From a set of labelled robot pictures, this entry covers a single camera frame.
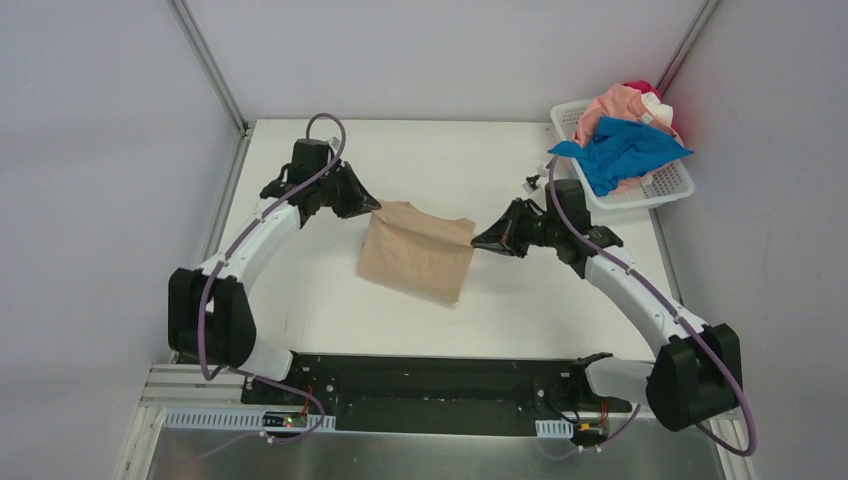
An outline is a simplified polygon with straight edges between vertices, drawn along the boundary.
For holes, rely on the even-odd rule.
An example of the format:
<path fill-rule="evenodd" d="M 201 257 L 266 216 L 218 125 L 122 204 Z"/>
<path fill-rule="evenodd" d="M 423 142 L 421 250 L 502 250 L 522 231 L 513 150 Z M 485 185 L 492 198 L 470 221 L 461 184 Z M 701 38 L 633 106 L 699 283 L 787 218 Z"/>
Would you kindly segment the aluminium front rail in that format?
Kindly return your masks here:
<path fill-rule="evenodd" d="M 335 374 L 300 368 L 284 384 L 316 398 L 328 413 L 347 412 L 356 403 L 377 400 L 391 400 L 395 403 L 404 401 L 414 407 L 506 401 L 504 394 L 471 391 L 465 383 L 457 387 L 445 383 L 427 386 L 406 371 L 393 373 L 388 376 L 387 382 L 368 387 L 363 383 L 343 380 Z M 299 411 L 303 407 L 313 409 L 307 398 L 262 382 L 251 375 L 223 372 L 207 381 L 196 365 L 189 364 L 153 365 L 142 390 L 140 405 L 286 411 Z"/>

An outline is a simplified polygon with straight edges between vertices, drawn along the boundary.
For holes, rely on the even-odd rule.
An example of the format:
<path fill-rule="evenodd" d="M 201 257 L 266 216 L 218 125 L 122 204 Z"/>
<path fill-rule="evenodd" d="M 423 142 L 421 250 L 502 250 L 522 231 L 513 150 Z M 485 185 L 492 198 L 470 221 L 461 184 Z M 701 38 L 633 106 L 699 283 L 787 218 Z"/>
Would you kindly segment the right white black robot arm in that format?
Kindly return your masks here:
<path fill-rule="evenodd" d="M 569 400 L 583 410 L 605 398 L 646 405 L 677 432 L 740 406 L 741 347 L 726 324 L 711 326 L 672 301 L 639 271 L 623 241 L 595 225 L 579 181 L 547 183 L 544 207 L 515 199 L 498 220 L 474 237 L 475 249 L 523 258 L 530 247 L 555 251 L 558 260 L 605 294 L 650 347 L 651 362 L 600 353 L 577 362 Z"/>

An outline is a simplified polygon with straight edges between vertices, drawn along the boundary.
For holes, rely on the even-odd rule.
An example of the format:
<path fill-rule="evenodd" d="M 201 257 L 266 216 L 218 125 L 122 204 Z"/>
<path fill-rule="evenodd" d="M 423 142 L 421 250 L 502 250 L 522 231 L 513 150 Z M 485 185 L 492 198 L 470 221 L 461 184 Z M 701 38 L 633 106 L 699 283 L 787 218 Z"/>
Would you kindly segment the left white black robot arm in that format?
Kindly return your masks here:
<path fill-rule="evenodd" d="M 181 354 L 206 359 L 254 376 L 281 404 L 297 402 L 305 378 L 291 368 L 293 351 L 259 332 L 249 293 L 272 257 L 322 208 L 340 219 L 380 209 L 349 163 L 339 140 L 302 138 L 292 159 L 260 192 L 241 232 L 194 269 L 175 270 L 168 282 L 168 344 Z"/>

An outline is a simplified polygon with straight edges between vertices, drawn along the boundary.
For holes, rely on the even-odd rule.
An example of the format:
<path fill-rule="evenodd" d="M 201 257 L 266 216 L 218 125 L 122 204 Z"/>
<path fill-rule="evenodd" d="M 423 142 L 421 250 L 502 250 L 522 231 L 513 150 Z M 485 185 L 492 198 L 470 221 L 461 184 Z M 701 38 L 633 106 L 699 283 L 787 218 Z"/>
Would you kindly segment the pink t shirt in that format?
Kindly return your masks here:
<path fill-rule="evenodd" d="M 615 84 L 604 94 L 593 99 L 578 120 L 572 140 L 581 147 L 593 137 L 602 117 L 611 117 L 631 121 L 653 127 L 670 135 L 677 143 L 683 145 L 683 140 L 676 128 L 666 127 L 654 120 L 641 102 L 639 91 Z"/>

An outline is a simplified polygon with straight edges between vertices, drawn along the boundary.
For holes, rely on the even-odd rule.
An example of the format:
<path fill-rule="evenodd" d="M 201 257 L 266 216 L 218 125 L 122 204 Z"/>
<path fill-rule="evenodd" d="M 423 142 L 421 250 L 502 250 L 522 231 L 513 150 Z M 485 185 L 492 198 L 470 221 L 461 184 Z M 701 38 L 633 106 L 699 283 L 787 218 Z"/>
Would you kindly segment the white t shirt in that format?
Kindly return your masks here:
<path fill-rule="evenodd" d="M 651 91 L 642 93 L 641 102 L 654 120 L 666 127 L 672 126 L 674 116 L 673 107 L 665 104 L 656 93 Z"/>

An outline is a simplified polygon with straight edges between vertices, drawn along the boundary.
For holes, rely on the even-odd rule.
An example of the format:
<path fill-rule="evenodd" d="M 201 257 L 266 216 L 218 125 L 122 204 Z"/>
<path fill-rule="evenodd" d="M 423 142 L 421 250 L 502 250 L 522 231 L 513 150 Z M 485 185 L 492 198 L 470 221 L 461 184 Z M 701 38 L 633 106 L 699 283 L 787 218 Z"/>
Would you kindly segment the red t shirt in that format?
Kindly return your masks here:
<path fill-rule="evenodd" d="M 642 94 L 652 93 L 657 97 L 657 99 L 659 101 L 662 100 L 661 93 L 657 90 L 656 87 L 654 87 L 650 82 L 648 82 L 646 80 L 636 80 L 636 81 L 625 82 L 624 86 L 633 88 L 633 89 L 639 91 Z"/>

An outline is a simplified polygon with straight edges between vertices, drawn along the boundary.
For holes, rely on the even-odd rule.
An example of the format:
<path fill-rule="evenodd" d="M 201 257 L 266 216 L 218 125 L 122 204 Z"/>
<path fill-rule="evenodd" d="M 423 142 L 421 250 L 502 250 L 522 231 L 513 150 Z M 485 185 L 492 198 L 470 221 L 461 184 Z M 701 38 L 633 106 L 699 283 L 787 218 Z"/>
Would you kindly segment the blue t shirt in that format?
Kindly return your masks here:
<path fill-rule="evenodd" d="M 653 127 L 611 117 L 600 119 L 585 146 L 562 141 L 549 152 L 576 159 L 597 196 L 612 193 L 623 180 L 642 177 L 693 153 Z"/>

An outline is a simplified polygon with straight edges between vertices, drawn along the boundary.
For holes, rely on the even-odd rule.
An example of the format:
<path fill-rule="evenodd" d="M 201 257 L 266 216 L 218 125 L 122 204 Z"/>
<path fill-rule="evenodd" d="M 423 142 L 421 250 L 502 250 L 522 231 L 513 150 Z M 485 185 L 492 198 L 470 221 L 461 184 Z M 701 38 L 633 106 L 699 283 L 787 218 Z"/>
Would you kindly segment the white plastic laundry basket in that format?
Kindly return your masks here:
<path fill-rule="evenodd" d="M 569 163 L 596 210 L 653 209 L 694 193 L 682 163 L 693 151 L 641 93 L 559 104 L 550 116 L 559 142 L 549 152 Z"/>

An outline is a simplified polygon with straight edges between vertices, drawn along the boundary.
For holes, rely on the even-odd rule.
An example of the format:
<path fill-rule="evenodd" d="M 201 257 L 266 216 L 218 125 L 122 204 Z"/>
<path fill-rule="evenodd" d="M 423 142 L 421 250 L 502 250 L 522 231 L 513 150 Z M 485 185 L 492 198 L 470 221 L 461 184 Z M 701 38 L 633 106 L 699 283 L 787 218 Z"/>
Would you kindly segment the aluminium frame post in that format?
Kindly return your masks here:
<path fill-rule="evenodd" d="M 245 137 L 249 122 L 245 119 L 232 90 L 227 84 L 188 2 L 185 0 L 168 0 L 167 4 L 230 123 L 240 137 Z"/>
<path fill-rule="evenodd" d="M 685 62 L 695 49 L 700 37 L 708 28 L 723 0 L 704 0 L 701 2 L 693 20 L 687 27 L 683 37 L 674 50 L 665 69 L 657 81 L 656 88 L 661 96 L 665 96 L 677 78 Z"/>

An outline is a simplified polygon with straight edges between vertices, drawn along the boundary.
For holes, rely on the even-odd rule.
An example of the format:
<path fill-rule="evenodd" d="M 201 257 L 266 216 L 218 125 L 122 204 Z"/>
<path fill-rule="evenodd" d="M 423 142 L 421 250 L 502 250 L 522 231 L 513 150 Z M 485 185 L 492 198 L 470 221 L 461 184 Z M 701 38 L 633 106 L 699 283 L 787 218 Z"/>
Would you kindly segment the right aluminium frame post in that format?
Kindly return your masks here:
<path fill-rule="evenodd" d="M 685 62 L 695 49 L 700 37 L 708 28 L 723 0 L 704 0 L 701 2 L 693 20 L 687 27 L 683 37 L 674 50 L 665 69 L 657 81 L 656 88 L 661 96 L 665 96 L 677 78 Z"/>

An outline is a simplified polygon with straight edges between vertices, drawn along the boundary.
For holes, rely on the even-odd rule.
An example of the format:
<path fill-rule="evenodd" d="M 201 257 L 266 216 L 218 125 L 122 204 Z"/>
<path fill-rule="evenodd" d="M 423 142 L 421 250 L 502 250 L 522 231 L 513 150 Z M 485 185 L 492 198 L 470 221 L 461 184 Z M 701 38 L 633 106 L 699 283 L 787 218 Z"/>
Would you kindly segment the left aluminium frame post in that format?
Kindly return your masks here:
<path fill-rule="evenodd" d="M 232 90 L 227 84 L 188 2 L 185 0 L 168 0 L 167 4 L 230 123 L 240 137 L 245 137 L 249 122 L 245 119 Z"/>

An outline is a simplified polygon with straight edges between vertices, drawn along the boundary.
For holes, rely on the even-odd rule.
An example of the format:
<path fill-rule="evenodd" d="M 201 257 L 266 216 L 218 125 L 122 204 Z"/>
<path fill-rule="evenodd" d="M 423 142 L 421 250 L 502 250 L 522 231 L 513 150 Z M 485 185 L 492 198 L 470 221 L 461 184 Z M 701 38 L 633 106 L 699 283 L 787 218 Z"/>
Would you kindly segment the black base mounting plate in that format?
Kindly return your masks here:
<path fill-rule="evenodd" d="M 543 420 L 629 413 L 592 393 L 581 360 L 302 354 L 288 391 L 252 381 L 247 405 L 321 410 L 343 432 L 532 436 Z"/>

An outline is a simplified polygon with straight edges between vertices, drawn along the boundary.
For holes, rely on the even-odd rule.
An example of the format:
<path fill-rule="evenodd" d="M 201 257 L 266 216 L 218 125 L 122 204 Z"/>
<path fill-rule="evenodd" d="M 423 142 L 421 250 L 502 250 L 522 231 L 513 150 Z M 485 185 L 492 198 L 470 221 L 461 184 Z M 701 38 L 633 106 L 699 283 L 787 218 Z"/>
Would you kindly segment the beige t shirt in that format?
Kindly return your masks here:
<path fill-rule="evenodd" d="M 444 219 L 409 202 L 384 201 L 371 214 L 357 274 L 373 283 L 453 305 L 474 250 L 475 223 Z"/>

